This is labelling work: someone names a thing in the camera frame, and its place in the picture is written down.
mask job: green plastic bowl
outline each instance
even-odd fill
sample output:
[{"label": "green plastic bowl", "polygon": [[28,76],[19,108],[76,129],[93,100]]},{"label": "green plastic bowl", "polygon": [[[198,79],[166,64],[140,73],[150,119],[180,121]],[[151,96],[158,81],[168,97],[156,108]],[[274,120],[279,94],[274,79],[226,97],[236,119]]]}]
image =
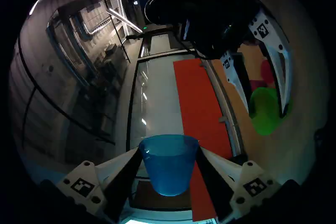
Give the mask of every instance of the green plastic bowl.
[{"label": "green plastic bowl", "polygon": [[289,101],[287,114],[280,118],[276,89],[259,87],[253,91],[249,102],[250,118],[258,134],[270,135],[289,115],[292,102]]}]

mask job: black cable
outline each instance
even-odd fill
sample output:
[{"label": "black cable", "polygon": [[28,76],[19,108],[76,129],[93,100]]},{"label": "black cable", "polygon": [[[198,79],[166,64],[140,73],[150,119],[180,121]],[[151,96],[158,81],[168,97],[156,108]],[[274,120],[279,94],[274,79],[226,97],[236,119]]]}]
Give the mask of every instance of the black cable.
[{"label": "black cable", "polygon": [[29,110],[30,103],[33,100],[33,96],[34,96],[35,91],[36,91],[36,86],[34,86],[33,91],[31,92],[31,94],[29,96],[28,103],[27,103],[27,106],[26,106],[26,110],[24,111],[24,121],[22,123],[22,135],[21,135],[22,149],[24,149],[24,141],[26,140],[25,134],[26,134],[26,121],[27,121],[28,110]]},{"label": "black cable", "polygon": [[[106,9],[108,10],[108,3],[106,2],[106,0],[104,0],[104,2],[105,2]],[[121,38],[120,38],[119,33],[118,33],[118,31],[117,31],[117,28],[116,28],[115,24],[113,23],[112,16],[111,16],[110,13],[108,13],[108,15],[109,15],[110,18],[111,18],[111,23],[113,24],[114,30],[115,30],[115,32],[116,32],[116,34],[117,34],[117,36],[118,36],[118,39],[119,39],[119,41],[120,41],[120,43],[121,43],[121,46],[123,47],[123,50],[124,50],[124,52],[125,52],[125,54],[126,54],[126,57],[127,57],[127,60],[129,61],[129,63],[131,63],[131,61],[129,60],[129,56],[127,55],[127,52],[126,52],[125,47],[124,47],[124,45],[123,45],[123,42],[121,41]]]},{"label": "black cable", "polygon": [[21,49],[21,41],[20,41],[20,37],[21,34],[19,34],[18,36],[18,52],[20,54],[20,58],[21,58],[21,62],[24,66],[24,69],[26,70],[26,73],[28,75],[28,77],[30,78],[31,82],[33,83],[34,87],[40,92],[40,94],[43,96],[44,99],[47,100],[47,102],[49,102],[49,104],[56,109],[59,113],[61,113],[63,116],[65,116],[69,121],[71,121],[72,123],[76,124],[78,127],[80,127],[82,130],[86,131],[87,133],[97,137],[96,140],[99,141],[103,141],[103,142],[107,142],[110,144],[115,145],[116,143],[109,141],[108,139],[101,137],[99,135],[97,135],[95,132],[93,132],[91,129],[86,128],[86,126],[84,126],[83,124],[81,124],[80,122],[78,122],[77,120],[75,120],[74,118],[70,117],[66,112],[64,112],[59,106],[56,105],[56,103],[53,102],[53,100],[43,91],[43,89],[38,85],[38,83],[36,82],[36,80],[34,79],[34,77],[32,76],[31,72],[28,69],[28,66],[26,64],[26,61],[24,60],[24,56],[22,53],[22,49]]},{"label": "black cable", "polygon": [[205,57],[202,57],[200,56],[196,49],[195,51],[191,51],[177,36],[176,34],[173,32],[173,36],[175,37],[175,39],[177,40],[177,42],[179,42],[180,45],[182,45],[182,47],[187,50],[187,52],[189,52],[190,54],[194,55],[196,58],[200,58],[200,59],[204,59],[204,60],[212,60],[211,58],[205,58]]}]

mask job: bolt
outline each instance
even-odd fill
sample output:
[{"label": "bolt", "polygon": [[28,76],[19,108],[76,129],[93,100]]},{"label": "bolt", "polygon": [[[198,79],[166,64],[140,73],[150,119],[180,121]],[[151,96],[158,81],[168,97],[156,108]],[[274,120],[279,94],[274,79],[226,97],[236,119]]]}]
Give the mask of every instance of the bolt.
[{"label": "bolt", "polygon": [[100,200],[99,197],[97,197],[97,196],[93,196],[92,199],[91,199],[91,201],[92,201],[93,203],[95,203],[95,204],[98,204],[98,203],[101,202],[101,200]]},{"label": "bolt", "polygon": [[238,198],[236,199],[236,202],[237,202],[237,204],[242,204],[242,203],[245,202],[245,199],[244,199],[243,197],[238,197]]}]

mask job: wall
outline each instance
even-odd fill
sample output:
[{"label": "wall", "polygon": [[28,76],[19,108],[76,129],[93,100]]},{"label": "wall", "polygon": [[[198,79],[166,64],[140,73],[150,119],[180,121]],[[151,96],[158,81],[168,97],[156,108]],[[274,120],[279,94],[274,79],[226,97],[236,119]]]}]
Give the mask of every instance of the wall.
[{"label": "wall", "polygon": [[[27,17],[20,33],[22,53],[32,76],[47,95],[69,114],[71,114],[79,87],[56,55],[46,34],[46,28],[55,10],[71,1],[73,0],[39,0],[33,14]],[[87,14],[87,18],[91,20],[93,15],[98,16],[94,19],[95,22],[92,20],[91,25],[100,22],[99,18],[105,18],[102,13],[103,8],[99,8]],[[107,25],[94,37],[94,46],[87,47],[88,53],[97,48],[91,56],[97,55],[104,50],[106,45],[113,42],[112,29],[112,24]],[[13,121],[13,135],[19,151],[50,169],[61,172],[71,170],[73,166],[64,165],[63,151],[69,121],[52,108],[38,91],[35,92],[29,107],[25,127],[25,145],[28,147],[21,149],[23,116],[33,84],[24,70],[18,55],[17,44],[10,68],[10,113]]]}]

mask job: orange mat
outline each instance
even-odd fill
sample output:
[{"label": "orange mat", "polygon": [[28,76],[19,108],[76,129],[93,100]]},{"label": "orange mat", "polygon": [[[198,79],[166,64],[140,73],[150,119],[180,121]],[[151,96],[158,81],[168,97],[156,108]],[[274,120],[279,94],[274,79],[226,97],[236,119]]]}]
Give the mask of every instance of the orange mat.
[{"label": "orange mat", "polygon": [[[184,134],[199,140],[200,146],[224,158],[232,157],[226,126],[215,92],[200,59],[173,63]],[[216,213],[195,163],[190,181],[193,221],[215,218]]]}]

